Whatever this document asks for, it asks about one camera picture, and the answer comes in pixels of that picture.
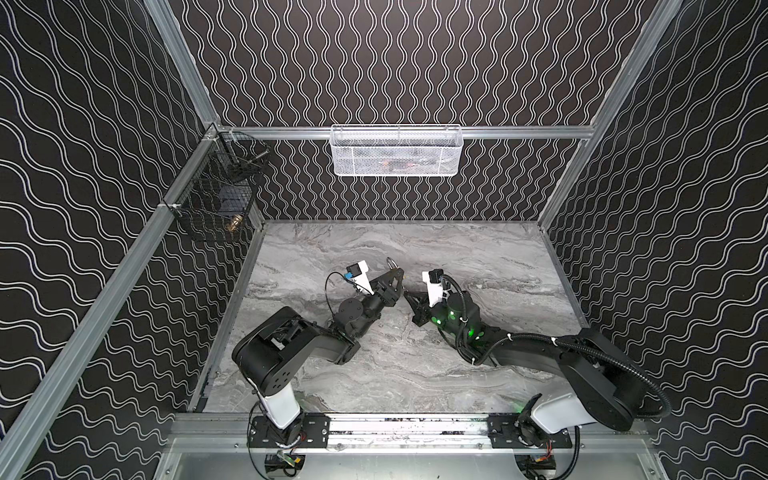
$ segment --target black mesh basket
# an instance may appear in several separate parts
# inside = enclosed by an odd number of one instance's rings
[[[213,151],[187,185],[186,197],[173,208],[184,231],[196,241],[249,241],[254,227],[248,217],[256,196],[256,179],[269,157],[267,147],[253,156]]]

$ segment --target metal bracket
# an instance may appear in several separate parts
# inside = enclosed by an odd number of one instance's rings
[[[491,439],[491,447],[494,449],[519,449],[530,448],[519,439],[519,430],[515,427],[520,415],[512,414],[489,414],[488,415],[488,438]],[[551,436],[553,449],[573,448],[571,437],[568,430],[554,433]]]
[[[331,423],[329,416],[322,413],[305,413],[301,430],[306,438],[296,447],[298,449],[324,449],[328,446],[328,431]],[[269,437],[270,420],[266,416],[255,416],[248,429],[248,448],[280,449]]]

